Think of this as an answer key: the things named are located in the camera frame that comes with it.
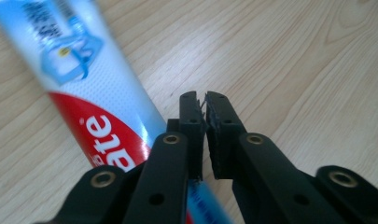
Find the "white letter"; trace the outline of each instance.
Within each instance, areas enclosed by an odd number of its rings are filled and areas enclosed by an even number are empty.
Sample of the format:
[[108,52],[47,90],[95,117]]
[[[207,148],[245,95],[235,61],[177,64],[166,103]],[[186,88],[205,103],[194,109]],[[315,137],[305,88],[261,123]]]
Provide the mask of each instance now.
[[[125,160],[127,165],[123,165],[121,163],[121,159]],[[130,171],[132,168],[135,167],[135,163],[133,159],[128,155],[125,148],[122,148],[120,151],[114,151],[106,156],[107,164],[109,165],[117,165],[119,168],[124,170],[124,172]]]
[[98,120],[96,120],[95,116],[90,117],[86,121],[87,130],[90,132],[90,134],[92,134],[92,136],[97,138],[105,137],[110,134],[110,131],[112,131],[112,125],[110,124],[109,119],[105,115],[101,115],[101,119],[105,123],[104,128],[99,125]]
[[105,154],[108,149],[119,146],[119,138],[115,134],[111,134],[110,136],[112,136],[113,139],[107,142],[101,143],[98,139],[95,140],[95,145],[93,146],[98,152]]

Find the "brass rivet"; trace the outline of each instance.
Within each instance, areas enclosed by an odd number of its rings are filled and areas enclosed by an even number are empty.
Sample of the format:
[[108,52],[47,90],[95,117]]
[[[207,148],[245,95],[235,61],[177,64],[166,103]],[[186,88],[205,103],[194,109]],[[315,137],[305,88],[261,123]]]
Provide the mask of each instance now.
[[166,144],[176,144],[180,141],[180,138],[177,135],[166,135],[163,139],[163,142]]
[[254,134],[249,135],[246,138],[246,141],[248,141],[251,144],[255,144],[255,145],[261,145],[264,142],[263,139],[260,136],[254,135]]
[[339,184],[346,188],[355,188],[357,181],[350,175],[341,171],[331,171],[329,178],[336,184]]
[[92,177],[91,185],[100,189],[111,185],[115,179],[116,175],[113,172],[102,171]]

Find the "wooden surface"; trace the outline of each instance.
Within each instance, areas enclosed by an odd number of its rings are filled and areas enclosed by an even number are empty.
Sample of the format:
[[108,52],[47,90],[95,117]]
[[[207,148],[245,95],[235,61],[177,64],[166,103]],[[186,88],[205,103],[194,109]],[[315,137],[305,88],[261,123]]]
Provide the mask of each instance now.
[[[165,119],[177,118],[180,94],[218,91],[250,132],[270,136],[299,169],[313,175],[337,164],[378,188],[378,1],[104,0],[100,7]],[[53,217],[90,168],[0,31],[0,223]],[[230,182],[213,180],[207,157],[203,172],[242,222]]]

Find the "light wood tabletop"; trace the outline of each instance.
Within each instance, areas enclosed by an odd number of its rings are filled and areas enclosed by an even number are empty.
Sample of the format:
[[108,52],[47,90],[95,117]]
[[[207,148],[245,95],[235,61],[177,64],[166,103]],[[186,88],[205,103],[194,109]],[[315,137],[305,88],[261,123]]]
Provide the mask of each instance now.
[[[298,169],[335,164],[378,188],[378,0],[99,5],[164,119],[178,117],[180,94],[217,91]],[[205,181],[243,222],[231,182],[214,180],[204,155]],[[52,218],[90,168],[0,30],[0,223]]]

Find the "colgate logo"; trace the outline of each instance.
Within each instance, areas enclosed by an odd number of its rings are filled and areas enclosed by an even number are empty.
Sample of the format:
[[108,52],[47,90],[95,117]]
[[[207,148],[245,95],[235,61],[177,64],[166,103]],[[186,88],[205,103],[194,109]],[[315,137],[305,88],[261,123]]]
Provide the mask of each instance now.
[[[118,166],[125,172],[130,171],[136,166],[135,162],[130,155],[128,155],[127,150],[124,147],[118,150],[113,150],[120,148],[119,137],[116,134],[111,133],[112,124],[107,116],[101,115],[100,119],[103,121],[104,125],[102,125],[95,116],[89,117],[86,120],[87,131],[94,137],[93,147],[96,151],[105,155],[108,165]],[[99,155],[93,156],[92,162],[96,163],[96,165],[105,164]]]
[[127,172],[147,159],[150,147],[116,116],[71,95],[49,95],[93,166],[114,165]]

